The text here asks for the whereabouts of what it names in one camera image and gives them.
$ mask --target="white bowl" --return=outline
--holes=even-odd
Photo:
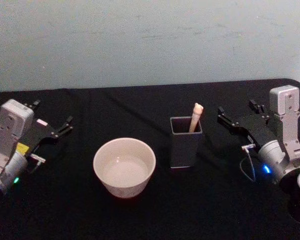
[[[123,199],[145,189],[155,166],[154,151],[143,141],[128,137],[105,143],[93,159],[96,176],[112,195]]]

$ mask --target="water in bowl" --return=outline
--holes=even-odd
[[[116,187],[132,187],[143,182],[148,175],[147,165],[132,155],[110,159],[103,171],[104,181]]]

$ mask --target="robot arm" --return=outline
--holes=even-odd
[[[288,190],[291,177],[300,173],[299,89],[288,85],[270,91],[270,110],[275,112],[277,122],[274,132],[269,127],[271,121],[266,107],[254,100],[250,100],[249,106],[254,114],[240,117],[235,122],[219,107],[218,122],[255,144],[259,160],[272,169],[282,189]]]
[[[242,149],[254,147],[258,159],[273,172],[275,183],[291,195],[289,212],[300,222],[300,142],[298,140],[299,89],[282,86],[270,91],[270,110],[250,100],[254,114],[243,116],[236,121],[218,109],[218,122],[233,134],[243,135],[251,142]]]
[[[14,180],[29,167],[31,160],[36,161],[34,172],[46,160],[35,154],[42,144],[55,144],[61,136],[68,134],[72,117],[59,129],[52,128],[41,119],[34,119],[32,105],[23,105],[9,100],[0,109],[0,197],[5,195]]]

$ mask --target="blue led light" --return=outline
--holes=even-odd
[[[270,170],[270,168],[269,168],[267,165],[264,165],[264,166],[263,166],[263,169],[264,169],[264,171],[265,171],[267,174],[270,174],[270,173],[271,173],[271,170]]]

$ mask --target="bowl rim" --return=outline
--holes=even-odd
[[[150,153],[153,157],[153,160],[154,160],[154,164],[152,166],[152,169],[150,170],[150,172],[148,173],[148,175],[141,181],[141,182],[138,182],[137,184],[134,184],[134,185],[130,185],[130,186],[115,186],[115,185],[112,185],[112,184],[109,184],[107,181],[105,181],[96,171],[96,168],[95,168],[95,162],[97,161],[97,155],[99,154],[99,152],[107,145],[110,145],[112,144],[113,142],[117,142],[117,141],[125,141],[125,140],[129,140],[129,141],[134,141],[134,142],[138,142],[142,145],[144,145],[148,150],[150,150]],[[142,184],[143,182],[145,182],[147,179],[150,178],[150,176],[154,173],[155,171],[155,168],[156,168],[156,164],[157,164],[157,159],[156,159],[156,155],[154,153],[154,151],[152,150],[152,148],[146,144],[145,142],[139,140],[139,139],[136,139],[136,138],[132,138],[132,137],[120,137],[120,138],[115,138],[115,139],[112,139],[108,142],[106,142],[105,144],[103,144],[95,153],[94,157],[93,157],[93,170],[94,170],[94,173],[95,175],[100,179],[100,181],[102,181],[103,183],[113,187],[113,188],[119,188],[119,189],[126,189],[126,188],[133,188],[135,186],[138,186],[140,184]]]

